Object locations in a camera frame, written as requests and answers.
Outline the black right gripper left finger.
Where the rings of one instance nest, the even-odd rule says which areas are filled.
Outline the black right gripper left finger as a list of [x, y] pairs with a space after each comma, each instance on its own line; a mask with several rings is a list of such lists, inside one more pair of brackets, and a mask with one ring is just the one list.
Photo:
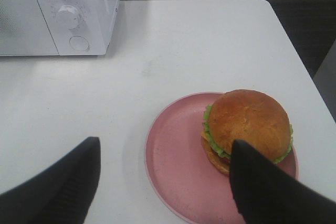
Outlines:
[[84, 223], [101, 172], [98, 137], [88, 137], [49, 168], [1, 194], [1, 223]]

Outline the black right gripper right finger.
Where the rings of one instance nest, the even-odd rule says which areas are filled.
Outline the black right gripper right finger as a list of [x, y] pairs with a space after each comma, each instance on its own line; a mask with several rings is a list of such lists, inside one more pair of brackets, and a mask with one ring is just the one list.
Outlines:
[[229, 182], [246, 223], [335, 223], [335, 202], [289, 176], [243, 140], [233, 142]]

